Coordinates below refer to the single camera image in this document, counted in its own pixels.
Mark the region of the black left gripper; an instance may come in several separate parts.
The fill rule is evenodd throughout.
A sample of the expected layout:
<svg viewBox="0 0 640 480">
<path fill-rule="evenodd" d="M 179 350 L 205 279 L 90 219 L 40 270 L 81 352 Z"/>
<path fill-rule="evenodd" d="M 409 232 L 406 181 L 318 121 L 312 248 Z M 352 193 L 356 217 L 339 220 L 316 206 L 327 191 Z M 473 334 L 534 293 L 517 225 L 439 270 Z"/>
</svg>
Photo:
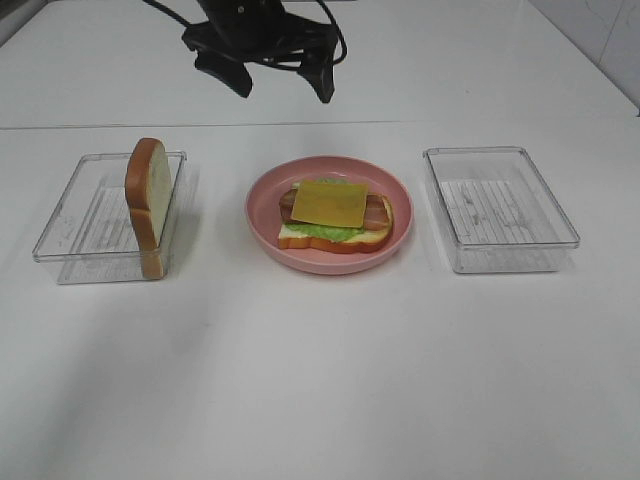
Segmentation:
<svg viewBox="0 0 640 480">
<path fill-rule="evenodd" d="M 194 62 L 197 70 L 247 98 L 252 78 L 243 63 L 229 58 L 269 65 L 300 62 L 297 74 L 322 103 L 331 101 L 336 21 L 330 12 L 326 13 L 329 21 L 320 23 L 286 11 L 280 1 L 201 1 L 199 5 L 207 20 L 187 26 L 182 35 L 189 50 L 204 51 Z"/>
</svg>

